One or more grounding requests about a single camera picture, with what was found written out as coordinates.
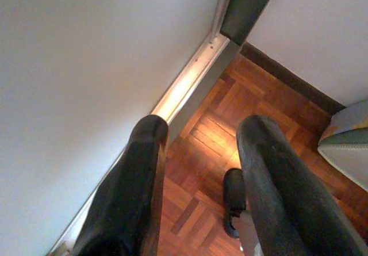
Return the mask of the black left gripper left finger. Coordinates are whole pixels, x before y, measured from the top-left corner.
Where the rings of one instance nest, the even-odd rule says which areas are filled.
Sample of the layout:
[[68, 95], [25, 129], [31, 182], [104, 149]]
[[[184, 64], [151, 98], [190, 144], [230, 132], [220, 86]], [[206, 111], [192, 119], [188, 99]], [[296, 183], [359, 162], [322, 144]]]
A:
[[150, 114], [98, 187], [71, 255], [156, 255], [168, 124]]

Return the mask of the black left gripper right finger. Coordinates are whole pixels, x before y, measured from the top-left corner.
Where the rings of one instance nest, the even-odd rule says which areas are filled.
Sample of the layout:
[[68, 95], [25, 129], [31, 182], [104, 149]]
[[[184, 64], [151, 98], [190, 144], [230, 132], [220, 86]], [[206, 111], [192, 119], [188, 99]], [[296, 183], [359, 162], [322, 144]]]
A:
[[278, 124], [252, 115], [237, 147], [264, 255], [366, 255], [367, 245]]

